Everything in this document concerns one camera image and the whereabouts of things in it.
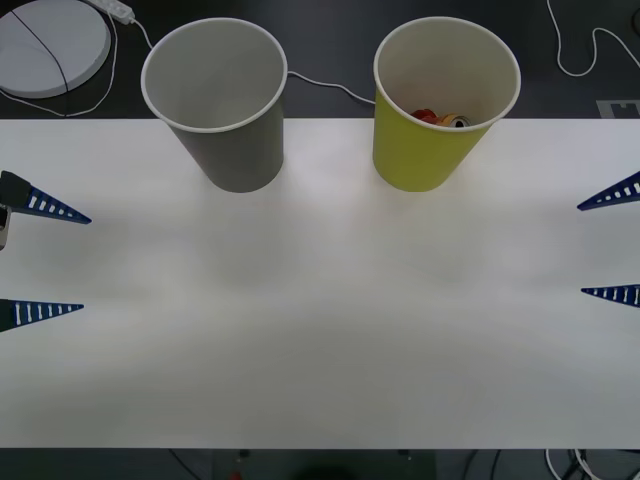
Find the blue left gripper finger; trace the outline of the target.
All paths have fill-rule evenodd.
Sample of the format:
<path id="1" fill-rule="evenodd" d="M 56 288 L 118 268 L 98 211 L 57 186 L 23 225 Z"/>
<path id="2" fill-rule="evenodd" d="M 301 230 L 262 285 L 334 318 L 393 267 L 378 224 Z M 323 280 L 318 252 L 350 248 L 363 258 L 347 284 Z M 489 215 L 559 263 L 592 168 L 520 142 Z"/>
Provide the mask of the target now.
<path id="1" fill-rule="evenodd" d="M 0 301 L 0 332 L 60 317 L 83 308 L 82 304 L 2 299 Z"/>
<path id="2" fill-rule="evenodd" d="M 15 213 L 25 215 L 78 224 L 92 222 L 89 217 L 78 210 L 9 171 L 1 172 L 1 204 Z"/>

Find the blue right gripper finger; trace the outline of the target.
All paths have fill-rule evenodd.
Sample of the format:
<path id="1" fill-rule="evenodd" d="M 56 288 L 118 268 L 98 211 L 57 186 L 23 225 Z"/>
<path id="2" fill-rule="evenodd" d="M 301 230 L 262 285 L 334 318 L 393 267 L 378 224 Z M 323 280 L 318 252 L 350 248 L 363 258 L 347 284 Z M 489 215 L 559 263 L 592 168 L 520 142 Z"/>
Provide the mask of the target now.
<path id="1" fill-rule="evenodd" d="M 581 292 L 595 298 L 638 308 L 640 305 L 640 285 L 628 284 L 604 287 L 586 287 Z"/>
<path id="2" fill-rule="evenodd" d="M 607 206 L 638 202 L 640 197 L 640 172 L 607 187 L 580 203 L 577 208 L 587 211 Z"/>

